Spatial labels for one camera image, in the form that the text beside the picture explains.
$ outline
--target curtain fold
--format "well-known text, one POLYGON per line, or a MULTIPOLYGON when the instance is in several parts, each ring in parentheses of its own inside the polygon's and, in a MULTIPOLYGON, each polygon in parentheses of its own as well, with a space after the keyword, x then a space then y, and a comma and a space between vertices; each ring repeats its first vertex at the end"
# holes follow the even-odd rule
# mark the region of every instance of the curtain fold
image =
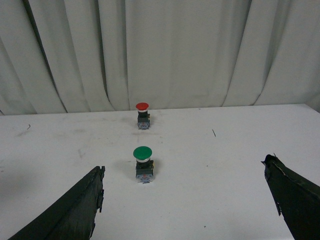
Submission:
POLYGON ((320 2, 291 2, 278 51, 256 105, 305 103, 320 92, 320 2))
POLYGON ((290 3, 252 2, 224 107, 253 105, 259 98, 278 50, 290 3))
POLYGON ((124 0, 99 0, 107 94, 115 110, 129 110, 124 0))
POLYGON ((0 111, 319 111, 319 39, 320 0, 4 0, 0 111))
POLYGON ((225 100, 250 1, 126 1, 130 107, 217 107, 225 100))
POLYGON ((0 110, 64 113, 21 1, 0 1, 0 110))

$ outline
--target red button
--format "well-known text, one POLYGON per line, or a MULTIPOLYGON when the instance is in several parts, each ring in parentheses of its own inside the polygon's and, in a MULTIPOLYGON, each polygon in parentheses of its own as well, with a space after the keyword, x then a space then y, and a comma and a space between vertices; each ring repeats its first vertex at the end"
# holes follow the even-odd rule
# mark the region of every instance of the red button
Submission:
POLYGON ((144 111, 148 109, 149 104, 146 102, 139 102, 137 105, 135 105, 135 107, 140 111, 144 111))

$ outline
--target white table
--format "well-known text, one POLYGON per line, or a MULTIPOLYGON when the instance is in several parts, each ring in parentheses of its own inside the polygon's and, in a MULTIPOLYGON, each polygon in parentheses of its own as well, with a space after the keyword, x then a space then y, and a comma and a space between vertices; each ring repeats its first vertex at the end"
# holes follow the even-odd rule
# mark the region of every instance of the white table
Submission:
POLYGON ((92 240, 293 239, 260 161, 275 153, 320 185, 319 113, 304 104, 149 113, 149 130, 138 130, 137 111, 0 116, 0 239, 95 166, 106 168, 105 198, 92 240), (153 151, 152 183, 136 182, 139 146, 153 151))

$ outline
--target green button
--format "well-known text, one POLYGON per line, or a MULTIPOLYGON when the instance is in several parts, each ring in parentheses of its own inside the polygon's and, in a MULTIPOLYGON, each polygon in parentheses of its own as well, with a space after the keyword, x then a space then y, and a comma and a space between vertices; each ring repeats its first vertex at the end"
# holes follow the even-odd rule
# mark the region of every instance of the green button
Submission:
POLYGON ((152 150, 150 147, 147 146, 140 146, 137 147, 134 151, 133 151, 133 156, 136 159, 139 160, 145 160, 147 158, 150 158, 152 155, 152 150))

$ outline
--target white backdrop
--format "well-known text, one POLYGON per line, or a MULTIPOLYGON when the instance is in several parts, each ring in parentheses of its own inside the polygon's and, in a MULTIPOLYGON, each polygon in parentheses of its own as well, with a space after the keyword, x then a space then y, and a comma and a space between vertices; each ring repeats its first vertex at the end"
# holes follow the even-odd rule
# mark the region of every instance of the white backdrop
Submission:
POLYGON ((0 1, 5 115, 307 103, 320 0, 0 1))

